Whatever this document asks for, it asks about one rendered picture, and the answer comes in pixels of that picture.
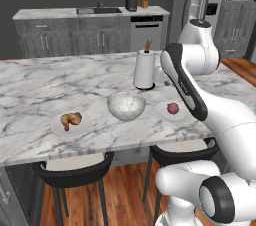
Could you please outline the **white paper towel roll holder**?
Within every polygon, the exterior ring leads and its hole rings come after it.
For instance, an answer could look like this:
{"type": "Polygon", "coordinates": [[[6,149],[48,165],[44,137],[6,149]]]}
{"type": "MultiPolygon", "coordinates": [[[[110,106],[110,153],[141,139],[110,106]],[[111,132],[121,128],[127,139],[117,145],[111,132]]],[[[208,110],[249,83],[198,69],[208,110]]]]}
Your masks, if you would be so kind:
{"type": "Polygon", "coordinates": [[[155,52],[150,49],[152,39],[148,38],[145,48],[137,53],[133,85],[140,90],[153,88],[153,72],[155,67],[155,52]]]}

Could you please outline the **grey tall cupboard run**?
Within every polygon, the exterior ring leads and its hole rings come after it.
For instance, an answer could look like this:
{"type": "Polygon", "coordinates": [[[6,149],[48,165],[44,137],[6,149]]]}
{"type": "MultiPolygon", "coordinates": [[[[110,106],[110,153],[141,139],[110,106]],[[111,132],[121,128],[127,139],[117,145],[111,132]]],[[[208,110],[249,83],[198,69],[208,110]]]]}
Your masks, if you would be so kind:
{"type": "Polygon", "coordinates": [[[222,58],[245,55],[256,22],[256,0],[222,0],[214,44],[222,58]]]}

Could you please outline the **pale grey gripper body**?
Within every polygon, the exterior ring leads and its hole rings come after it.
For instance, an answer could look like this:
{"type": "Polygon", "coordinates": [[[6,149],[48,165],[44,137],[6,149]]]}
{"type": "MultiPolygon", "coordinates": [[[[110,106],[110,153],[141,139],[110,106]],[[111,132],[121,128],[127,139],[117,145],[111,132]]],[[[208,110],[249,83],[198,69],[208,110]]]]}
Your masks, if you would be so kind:
{"type": "Polygon", "coordinates": [[[155,83],[164,83],[166,81],[166,78],[165,78],[165,73],[164,71],[162,70],[161,66],[160,65],[157,65],[155,68],[154,68],[154,72],[153,72],[153,80],[155,83]]]}

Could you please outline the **steel dishwasher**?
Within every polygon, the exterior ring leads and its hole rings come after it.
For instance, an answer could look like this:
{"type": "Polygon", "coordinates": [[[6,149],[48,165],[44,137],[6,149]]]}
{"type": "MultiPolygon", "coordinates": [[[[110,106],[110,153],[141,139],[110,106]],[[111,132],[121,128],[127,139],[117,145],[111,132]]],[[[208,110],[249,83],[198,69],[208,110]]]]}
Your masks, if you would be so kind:
{"type": "Polygon", "coordinates": [[[162,15],[133,16],[131,18],[131,51],[137,52],[152,40],[151,49],[159,50],[162,34],[162,15]]]}

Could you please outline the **grey speckled bowl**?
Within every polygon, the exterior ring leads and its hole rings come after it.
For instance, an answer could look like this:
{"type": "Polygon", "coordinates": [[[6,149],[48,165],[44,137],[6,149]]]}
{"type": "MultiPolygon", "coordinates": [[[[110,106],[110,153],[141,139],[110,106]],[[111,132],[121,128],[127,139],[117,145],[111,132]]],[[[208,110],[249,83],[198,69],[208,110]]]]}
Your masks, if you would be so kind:
{"type": "Polygon", "coordinates": [[[121,121],[132,121],[139,117],[146,105],[146,99],[132,92],[118,92],[107,98],[109,112],[121,121]]]}

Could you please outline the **grey cupboard run marble top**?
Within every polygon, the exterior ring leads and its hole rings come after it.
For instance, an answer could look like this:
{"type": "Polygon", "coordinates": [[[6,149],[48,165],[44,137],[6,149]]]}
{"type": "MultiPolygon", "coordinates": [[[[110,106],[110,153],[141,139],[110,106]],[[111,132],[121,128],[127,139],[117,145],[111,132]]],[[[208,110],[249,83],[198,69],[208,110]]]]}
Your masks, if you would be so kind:
{"type": "Polygon", "coordinates": [[[169,12],[159,6],[122,13],[77,15],[77,8],[21,9],[13,20],[27,58],[131,52],[131,18],[162,15],[160,49],[166,41],[169,12]]]}

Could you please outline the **dark sink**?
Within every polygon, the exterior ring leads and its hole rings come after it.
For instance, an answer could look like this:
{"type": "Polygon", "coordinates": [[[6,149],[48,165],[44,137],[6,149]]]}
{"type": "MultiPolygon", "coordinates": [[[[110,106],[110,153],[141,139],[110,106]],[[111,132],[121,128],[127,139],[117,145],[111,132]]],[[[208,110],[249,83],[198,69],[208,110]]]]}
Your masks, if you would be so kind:
{"type": "Polygon", "coordinates": [[[122,13],[119,8],[77,8],[77,15],[122,13]]]}

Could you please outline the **grey island cupboard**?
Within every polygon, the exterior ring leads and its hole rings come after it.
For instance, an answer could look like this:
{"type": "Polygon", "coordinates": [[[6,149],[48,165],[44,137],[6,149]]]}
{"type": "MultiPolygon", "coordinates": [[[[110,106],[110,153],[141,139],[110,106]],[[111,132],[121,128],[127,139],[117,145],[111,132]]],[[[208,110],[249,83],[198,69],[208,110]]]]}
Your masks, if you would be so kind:
{"type": "Polygon", "coordinates": [[[44,183],[32,165],[0,167],[0,182],[11,193],[8,204],[0,195],[3,221],[10,226],[40,226],[44,183]]]}

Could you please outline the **white plate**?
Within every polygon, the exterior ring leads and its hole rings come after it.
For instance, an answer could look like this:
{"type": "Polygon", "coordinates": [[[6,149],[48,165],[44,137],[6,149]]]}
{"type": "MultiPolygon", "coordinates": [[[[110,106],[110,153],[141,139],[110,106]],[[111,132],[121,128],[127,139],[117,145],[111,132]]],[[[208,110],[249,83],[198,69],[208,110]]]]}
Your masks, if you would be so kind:
{"type": "Polygon", "coordinates": [[[163,101],[155,106],[154,111],[161,120],[179,124],[188,123],[194,120],[194,117],[183,103],[175,101],[175,104],[179,108],[179,111],[176,114],[170,114],[168,112],[169,104],[171,104],[171,101],[163,101]]]}
{"type": "Polygon", "coordinates": [[[83,132],[87,131],[90,128],[92,123],[91,118],[84,112],[80,112],[82,115],[82,120],[79,125],[69,125],[69,130],[65,131],[64,127],[60,121],[60,118],[63,114],[55,116],[51,121],[51,130],[58,136],[61,137],[73,137],[83,132]]]}

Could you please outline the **black coffee machine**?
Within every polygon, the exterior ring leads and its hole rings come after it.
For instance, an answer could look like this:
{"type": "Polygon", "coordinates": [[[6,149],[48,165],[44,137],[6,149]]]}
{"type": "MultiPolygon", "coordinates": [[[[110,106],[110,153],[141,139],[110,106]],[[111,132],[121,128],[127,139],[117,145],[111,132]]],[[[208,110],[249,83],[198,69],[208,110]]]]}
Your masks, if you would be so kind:
{"type": "Polygon", "coordinates": [[[125,0],[125,8],[130,12],[136,12],[137,0],[125,0]]]}

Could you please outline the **red onion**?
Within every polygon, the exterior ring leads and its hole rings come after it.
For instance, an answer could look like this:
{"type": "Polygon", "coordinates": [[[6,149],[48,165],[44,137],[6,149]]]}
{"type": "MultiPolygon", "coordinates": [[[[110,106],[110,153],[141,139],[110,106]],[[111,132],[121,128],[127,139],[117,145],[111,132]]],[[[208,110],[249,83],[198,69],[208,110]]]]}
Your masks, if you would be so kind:
{"type": "Polygon", "coordinates": [[[179,112],[179,106],[177,103],[169,103],[167,105],[167,111],[174,115],[174,114],[177,114],[179,112]]]}

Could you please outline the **black stool with pale seat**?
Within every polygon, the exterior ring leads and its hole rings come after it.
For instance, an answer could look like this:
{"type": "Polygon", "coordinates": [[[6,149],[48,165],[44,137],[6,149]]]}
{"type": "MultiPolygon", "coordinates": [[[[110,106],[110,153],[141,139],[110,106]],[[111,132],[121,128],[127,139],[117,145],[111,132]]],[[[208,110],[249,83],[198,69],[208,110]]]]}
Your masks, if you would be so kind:
{"type": "Polygon", "coordinates": [[[89,154],[35,162],[32,169],[44,183],[52,187],[58,218],[58,226],[64,226],[61,205],[69,216],[65,188],[81,187],[98,183],[104,226],[108,226],[103,177],[109,171],[114,152],[89,154]]]}
{"type": "Polygon", "coordinates": [[[150,146],[149,149],[142,202],[145,202],[146,200],[153,160],[155,160],[160,167],[178,165],[180,163],[189,166],[191,163],[194,163],[194,166],[190,171],[194,173],[203,173],[205,170],[205,161],[212,160],[213,156],[219,151],[219,146],[214,137],[208,137],[191,141],[154,145],[150,146]]]}

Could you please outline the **brown chicken drumstick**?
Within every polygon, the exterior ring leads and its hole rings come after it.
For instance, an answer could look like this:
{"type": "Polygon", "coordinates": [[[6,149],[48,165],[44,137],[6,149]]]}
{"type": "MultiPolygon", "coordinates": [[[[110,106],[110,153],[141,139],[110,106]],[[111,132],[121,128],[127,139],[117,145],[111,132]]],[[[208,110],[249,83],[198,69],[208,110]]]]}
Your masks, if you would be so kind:
{"type": "Polygon", "coordinates": [[[69,130],[69,125],[79,125],[82,120],[80,112],[63,114],[60,121],[65,131],[69,130]]]}

